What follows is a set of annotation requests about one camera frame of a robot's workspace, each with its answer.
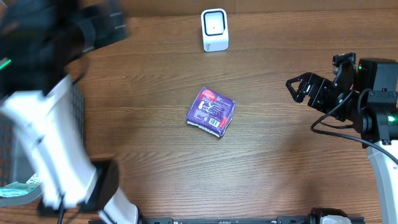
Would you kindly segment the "purple sanitary pad pack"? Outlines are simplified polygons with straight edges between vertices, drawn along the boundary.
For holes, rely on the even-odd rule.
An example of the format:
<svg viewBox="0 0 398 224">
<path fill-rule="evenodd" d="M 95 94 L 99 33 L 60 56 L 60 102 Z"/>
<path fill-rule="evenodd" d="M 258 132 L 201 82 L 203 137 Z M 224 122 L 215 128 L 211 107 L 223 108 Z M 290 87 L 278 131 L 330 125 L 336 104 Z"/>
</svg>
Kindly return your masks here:
<svg viewBox="0 0 398 224">
<path fill-rule="evenodd" d="M 233 119 L 236 102 L 203 87 L 193 101 L 186 121 L 218 138 L 222 138 Z"/>
</svg>

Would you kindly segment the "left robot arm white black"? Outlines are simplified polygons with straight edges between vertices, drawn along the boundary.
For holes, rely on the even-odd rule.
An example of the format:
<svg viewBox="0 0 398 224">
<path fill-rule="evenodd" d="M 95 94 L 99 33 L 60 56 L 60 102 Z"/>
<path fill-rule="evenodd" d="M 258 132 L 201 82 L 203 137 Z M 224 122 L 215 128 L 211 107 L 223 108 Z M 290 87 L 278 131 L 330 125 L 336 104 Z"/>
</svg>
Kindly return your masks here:
<svg viewBox="0 0 398 224">
<path fill-rule="evenodd" d="M 42 179 L 42 203 L 63 215 L 79 207 L 104 223 L 138 223 L 119 186 L 117 163 L 92 161 L 76 124 L 67 65 L 127 37 L 118 1 L 14 1 L 1 19 L 1 113 L 14 123 Z"/>
</svg>

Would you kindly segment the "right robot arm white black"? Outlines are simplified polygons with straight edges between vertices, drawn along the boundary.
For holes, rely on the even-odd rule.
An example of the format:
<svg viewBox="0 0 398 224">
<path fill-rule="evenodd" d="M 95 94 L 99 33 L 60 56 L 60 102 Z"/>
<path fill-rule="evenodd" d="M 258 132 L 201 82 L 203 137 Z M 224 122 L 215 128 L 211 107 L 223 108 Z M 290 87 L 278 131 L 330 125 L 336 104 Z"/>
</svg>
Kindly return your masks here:
<svg viewBox="0 0 398 224">
<path fill-rule="evenodd" d="M 285 85 L 323 113 L 314 133 L 361 143 L 376 177 L 383 223 L 397 223 L 397 61 L 334 55 L 334 80 L 306 72 Z"/>
</svg>

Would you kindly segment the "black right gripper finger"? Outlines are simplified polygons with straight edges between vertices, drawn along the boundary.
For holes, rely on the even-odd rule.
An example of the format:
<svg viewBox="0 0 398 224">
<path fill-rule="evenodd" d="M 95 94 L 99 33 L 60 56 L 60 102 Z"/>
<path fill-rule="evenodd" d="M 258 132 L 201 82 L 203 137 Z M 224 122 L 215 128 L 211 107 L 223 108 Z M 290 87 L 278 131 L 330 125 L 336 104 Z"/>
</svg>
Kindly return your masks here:
<svg viewBox="0 0 398 224">
<path fill-rule="evenodd" d="M 295 78 L 291 78 L 291 79 L 287 80 L 285 85 L 291 86 L 293 83 L 296 83 L 296 82 L 306 82 L 311 77 L 311 75 L 312 75 L 312 72 L 303 73 Z"/>
<path fill-rule="evenodd" d="M 293 83 L 298 83 L 298 88 L 294 88 L 292 86 Z M 293 100 L 297 103 L 302 103 L 303 101 L 303 89 L 302 89 L 302 80 L 287 80 L 286 87 L 291 94 Z"/>
</svg>

